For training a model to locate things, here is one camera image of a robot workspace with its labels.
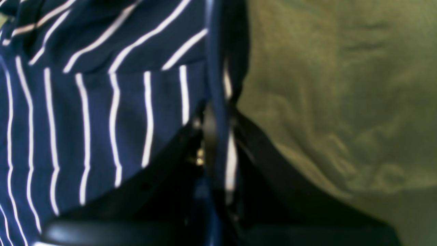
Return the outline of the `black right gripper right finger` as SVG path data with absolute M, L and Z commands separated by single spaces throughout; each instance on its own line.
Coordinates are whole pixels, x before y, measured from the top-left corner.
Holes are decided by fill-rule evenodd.
M 234 109 L 234 195 L 245 246 L 399 246 L 395 230 L 312 184 Z

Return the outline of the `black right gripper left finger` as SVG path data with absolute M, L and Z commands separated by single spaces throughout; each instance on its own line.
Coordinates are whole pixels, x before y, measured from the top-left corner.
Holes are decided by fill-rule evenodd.
M 215 212 L 203 158 L 210 104 L 146 168 L 102 197 L 48 222 L 42 246 L 217 246 Z

